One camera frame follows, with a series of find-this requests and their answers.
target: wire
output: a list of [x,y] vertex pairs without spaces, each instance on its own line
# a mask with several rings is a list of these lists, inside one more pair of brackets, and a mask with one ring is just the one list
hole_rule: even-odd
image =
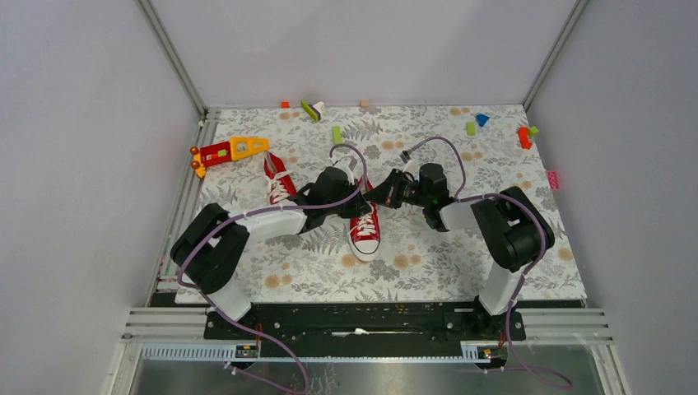
[[[463,199],[459,199],[459,202],[471,202],[473,200],[481,200],[481,199],[486,199],[486,198],[500,198],[503,200],[506,200],[507,202],[510,202],[514,204],[516,207],[518,207],[521,211],[523,211],[524,214],[530,219],[533,224],[536,226],[536,230],[538,231],[538,235],[540,236],[541,239],[541,246],[538,251],[538,256],[531,262],[528,267],[526,267],[522,274],[521,278],[519,278],[519,283],[516,285],[516,288],[514,288],[514,292],[511,295],[511,299],[509,300],[509,303],[507,304],[507,309],[506,309],[506,320],[505,320],[505,334],[506,334],[506,341],[507,344],[509,344],[509,348],[511,349],[511,353],[514,354],[514,357],[516,357],[516,360],[521,364],[519,367],[509,367],[506,368],[505,370],[522,370],[525,369],[528,371],[530,374],[533,375],[536,379],[539,381],[550,385],[551,387],[562,389],[569,391],[575,386],[572,384],[572,380],[570,380],[568,377],[563,375],[562,373],[555,371],[550,368],[545,368],[542,366],[528,366],[526,363],[521,359],[521,356],[519,353],[516,351],[516,348],[514,347],[514,343],[511,342],[511,331],[510,331],[510,326],[511,326],[511,310],[514,308],[514,301],[516,300],[516,297],[519,296],[519,292],[521,292],[521,288],[524,286],[524,282],[526,281],[526,275],[533,270],[533,268],[536,266],[538,262],[541,261],[543,258],[543,255],[546,252],[546,238],[545,238],[545,232],[543,231],[543,227],[538,220],[538,218],[535,217],[535,215],[526,207],[523,203],[519,202],[518,200],[514,199],[513,197],[506,196],[501,193],[485,193],[481,196],[471,196],[471,197],[466,197]],[[544,379],[543,377],[539,376],[538,374],[535,373],[535,371],[541,371],[549,374],[553,374],[561,379],[563,379],[565,382],[567,382],[567,385],[564,384],[558,384],[558,383],[553,383],[550,380]]]
[[463,161],[460,159],[460,155],[458,154],[458,149],[456,149],[456,146],[448,138],[442,137],[442,136],[429,137],[429,138],[424,139],[421,142],[417,143],[417,145],[415,145],[414,147],[410,148],[407,151],[413,152],[416,149],[418,149],[419,147],[423,146],[425,143],[430,142],[431,140],[441,140],[442,142],[445,142],[446,144],[448,144],[452,150],[454,150],[454,154],[456,155],[456,160],[458,161],[458,165],[460,165],[460,171],[461,171],[462,176],[463,176],[463,182],[460,184],[460,187],[458,188],[458,190],[456,190],[456,193],[454,193],[454,199],[458,200],[458,195],[461,193],[461,191],[463,191],[463,188],[465,188],[465,179],[466,179],[465,168],[463,167]]
[[[337,144],[337,145],[333,146],[332,149],[329,150],[329,155],[332,156],[332,153],[334,152],[334,150],[336,150],[336,149],[339,148],[340,146],[345,146],[345,147],[351,149],[352,151],[354,151],[354,152],[359,156],[359,158],[361,159],[361,163],[363,164],[363,167],[364,167],[364,169],[363,169],[363,170],[364,170],[364,173],[363,173],[363,175],[361,176],[361,181],[360,181],[359,184],[356,186],[356,190],[354,190],[354,192],[352,192],[349,196],[343,198],[342,200],[340,200],[340,201],[338,201],[338,202],[334,202],[334,203],[319,204],[319,205],[316,205],[316,206],[284,206],[284,207],[281,207],[281,206],[270,206],[270,207],[259,208],[259,209],[257,209],[257,210],[252,210],[252,211],[248,212],[246,215],[240,214],[240,215],[238,215],[238,216],[232,216],[231,218],[228,218],[227,220],[225,220],[225,221],[223,221],[222,223],[220,223],[220,225],[216,226],[216,228],[214,228],[208,235],[206,235],[206,236],[197,244],[196,247],[194,247],[194,249],[192,250],[192,252],[191,252],[191,253],[189,254],[189,256],[184,260],[184,262],[182,263],[182,266],[179,268],[179,274],[177,275],[177,283],[180,284],[180,285],[183,286],[183,287],[186,287],[186,288],[194,288],[195,290],[198,289],[198,288],[196,287],[195,284],[188,283],[188,282],[185,282],[185,281],[183,280],[182,276],[184,275],[184,272],[186,271],[186,269],[187,269],[187,267],[189,266],[189,264],[192,262],[192,259],[194,258],[194,256],[196,256],[196,254],[203,248],[203,246],[204,246],[206,243],[208,243],[208,240],[210,240],[212,237],[216,236],[216,235],[218,234],[218,232],[220,232],[223,228],[225,228],[226,226],[232,224],[232,223],[235,222],[235,221],[241,220],[241,219],[245,218],[246,216],[256,216],[256,215],[259,215],[259,214],[263,214],[263,213],[265,213],[265,212],[281,211],[282,209],[283,209],[283,210],[323,210],[323,209],[325,209],[325,208],[331,208],[331,207],[341,206],[342,204],[344,204],[344,203],[349,202],[350,200],[352,200],[352,199],[361,191],[361,189],[364,187],[364,184],[365,184],[365,182],[366,182],[366,180],[367,180],[367,172],[368,172],[367,169],[368,169],[368,168],[366,167],[366,159],[364,158],[364,156],[359,152],[359,150],[357,150],[355,147],[350,146],[350,145],[348,145],[348,144]],[[211,300],[207,295],[205,295],[205,294],[203,294],[203,293],[202,293],[201,295],[203,296],[203,298],[204,298],[211,306],[216,307],[216,311],[218,312],[218,314],[219,314],[221,317],[223,317],[223,319],[225,319],[229,324],[233,325],[234,327],[236,327],[236,328],[238,328],[238,329],[240,329],[240,330],[242,330],[242,331],[251,333],[251,334],[253,334],[253,335],[255,335],[255,336],[264,337],[265,339],[268,339],[269,341],[274,342],[274,343],[276,343],[279,347],[281,347],[281,348],[282,348],[291,358],[293,358],[293,360],[298,364],[298,367],[300,368],[300,372],[303,374],[303,380],[305,381],[305,387],[304,387],[302,390],[297,390],[297,389],[292,389],[292,388],[286,388],[286,387],[280,385],[279,383],[273,382],[273,381],[270,380],[270,379],[265,379],[264,377],[258,376],[258,375],[254,374],[254,373],[250,373],[250,372],[248,372],[248,371],[245,371],[245,370],[242,370],[242,369],[238,369],[238,371],[239,371],[241,374],[244,374],[244,375],[246,375],[246,376],[249,376],[249,377],[251,377],[251,378],[253,378],[253,379],[257,379],[257,380],[263,381],[264,383],[267,383],[267,384],[269,384],[269,385],[271,385],[271,386],[273,386],[273,387],[275,387],[275,388],[281,389],[282,391],[286,391],[286,392],[288,392],[288,393],[293,393],[293,394],[301,395],[301,394],[307,393],[307,392],[310,390],[310,382],[309,382],[309,379],[308,379],[308,372],[305,370],[305,367],[303,366],[303,364],[302,364],[302,363],[300,362],[300,360],[298,359],[298,356],[296,356],[296,355],[293,353],[293,351],[291,351],[291,349],[288,348],[287,345],[283,344],[280,340],[276,339],[275,337],[273,337],[273,336],[271,336],[271,335],[267,335],[267,334],[264,333],[264,332],[255,331],[255,330],[252,329],[252,328],[247,328],[245,325],[242,325],[242,324],[240,324],[240,323],[237,323],[234,319],[230,318],[227,314],[225,314],[223,311],[221,311],[221,309],[218,309],[217,306],[216,306],[216,303],[214,303],[213,300]]]

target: shoelace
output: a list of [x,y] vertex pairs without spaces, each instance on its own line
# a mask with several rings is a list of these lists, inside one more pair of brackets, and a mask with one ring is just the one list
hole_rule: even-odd
[[354,226],[353,228],[351,228],[351,230],[349,230],[349,235],[351,235],[351,233],[354,230],[358,230],[358,232],[356,232],[356,235],[359,235],[359,236],[368,236],[368,235],[375,234],[375,225],[373,223],[373,210],[374,209],[371,208],[370,213],[359,218],[359,221],[356,223],[356,226]]
[[267,177],[267,195],[272,199],[272,204],[277,204],[290,196],[288,191],[286,191],[286,187],[283,186],[281,179],[291,173],[293,173],[292,170],[287,170],[276,173],[271,179]]

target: gray wall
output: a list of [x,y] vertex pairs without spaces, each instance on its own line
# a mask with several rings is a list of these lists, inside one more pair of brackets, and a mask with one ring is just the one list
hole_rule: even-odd
[[0,393],[94,395],[197,116],[134,1],[0,10]]
[[211,106],[522,103],[575,0],[154,0]]
[[695,393],[698,2],[592,1],[530,111],[633,393]]

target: red toy block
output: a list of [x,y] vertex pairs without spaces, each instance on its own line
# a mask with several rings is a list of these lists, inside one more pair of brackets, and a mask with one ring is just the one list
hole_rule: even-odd
[[548,170],[546,173],[547,173],[547,180],[550,183],[550,188],[553,191],[559,191],[560,190],[560,182],[557,180],[557,172],[555,170]]
[[533,144],[528,140],[528,128],[522,126],[519,128],[519,141],[521,142],[521,148],[524,150],[530,150]]
[[203,167],[211,167],[233,160],[230,153],[230,142],[219,142],[212,146],[202,146],[200,154]]

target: sneaker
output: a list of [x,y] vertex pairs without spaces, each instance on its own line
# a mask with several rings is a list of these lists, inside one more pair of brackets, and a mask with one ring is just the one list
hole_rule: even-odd
[[264,173],[267,175],[267,195],[271,204],[277,204],[296,194],[289,176],[292,171],[286,170],[283,160],[269,151],[264,152]]
[[[363,193],[373,189],[373,185],[366,180]],[[352,218],[349,222],[349,246],[351,251],[361,261],[370,262],[378,256],[380,246],[380,227],[378,226],[378,210],[375,203],[371,205],[371,212],[360,217]]]

